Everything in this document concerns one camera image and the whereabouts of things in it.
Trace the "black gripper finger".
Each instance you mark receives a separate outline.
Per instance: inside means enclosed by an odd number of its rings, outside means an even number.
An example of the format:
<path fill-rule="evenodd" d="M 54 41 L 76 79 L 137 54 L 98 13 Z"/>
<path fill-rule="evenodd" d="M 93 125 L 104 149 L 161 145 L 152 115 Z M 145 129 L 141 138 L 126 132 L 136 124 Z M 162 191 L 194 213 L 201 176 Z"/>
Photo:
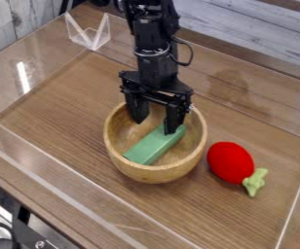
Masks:
<path fill-rule="evenodd" d="M 141 124 L 150 114 L 149 101 L 137 94 L 125 96 L 126 106 L 133 120 Z"/>
<path fill-rule="evenodd" d="M 177 128 L 184 124 L 185 108 L 180 105 L 170 104 L 166 107 L 165 117 L 165 134 L 174 134 Z"/>

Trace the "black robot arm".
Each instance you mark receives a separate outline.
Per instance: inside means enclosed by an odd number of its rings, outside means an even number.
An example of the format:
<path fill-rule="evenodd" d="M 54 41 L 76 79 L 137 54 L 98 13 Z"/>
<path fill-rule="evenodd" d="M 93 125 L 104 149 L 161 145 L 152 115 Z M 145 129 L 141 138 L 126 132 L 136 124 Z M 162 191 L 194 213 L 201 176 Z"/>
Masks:
<path fill-rule="evenodd" d="M 150 103 L 166 107 L 165 134 L 174 134 L 192 108 L 193 88 L 178 78 L 178 67 L 189 66 L 192 46 L 176 37 L 180 15 L 174 0 L 120 0 L 134 37 L 137 70 L 122 71 L 126 108 L 141 124 L 150 114 Z"/>

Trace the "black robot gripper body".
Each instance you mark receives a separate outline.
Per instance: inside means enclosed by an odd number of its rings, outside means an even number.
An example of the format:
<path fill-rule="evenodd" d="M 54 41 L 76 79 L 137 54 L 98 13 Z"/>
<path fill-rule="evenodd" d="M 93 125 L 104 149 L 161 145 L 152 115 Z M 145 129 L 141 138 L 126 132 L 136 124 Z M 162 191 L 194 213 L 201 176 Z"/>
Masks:
<path fill-rule="evenodd" d="M 140 101 L 154 101 L 164 105 L 177 105 L 188 111 L 193 89 L 178 78 L 178 67 L 190 61 L 177 60 L 177 48 L 153 51 L 134 51 L 137 70 L 122 71 L 122 93 L 132 107 L 138 109 Z"/>

